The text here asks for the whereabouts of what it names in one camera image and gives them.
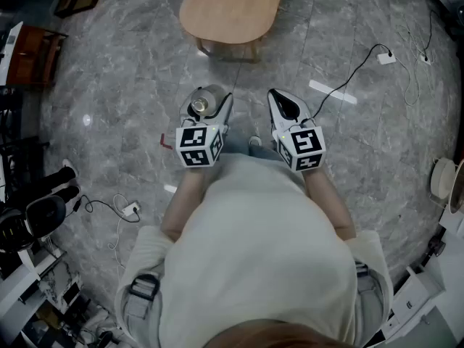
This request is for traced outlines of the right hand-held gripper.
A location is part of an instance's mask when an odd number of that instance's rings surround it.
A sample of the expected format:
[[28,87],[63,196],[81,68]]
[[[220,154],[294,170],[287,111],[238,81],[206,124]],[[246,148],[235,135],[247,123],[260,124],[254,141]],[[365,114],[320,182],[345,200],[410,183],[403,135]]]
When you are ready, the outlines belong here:
[[268,92],[275,150],[293,172],[321,167],[326,158],[322,128],[314,124],[306,103],[277,88]]

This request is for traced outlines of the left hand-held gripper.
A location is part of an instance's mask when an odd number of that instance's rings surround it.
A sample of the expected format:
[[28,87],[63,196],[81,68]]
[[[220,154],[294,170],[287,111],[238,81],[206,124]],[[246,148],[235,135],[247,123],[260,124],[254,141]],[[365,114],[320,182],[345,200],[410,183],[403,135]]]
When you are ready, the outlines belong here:
[[175,151],[184,167],[212,167],[225,144],[228,118],[233,106],[233,95],[228,93],[213,115],[195,121],[190,98],[179,111],[180,126],[176,128]]

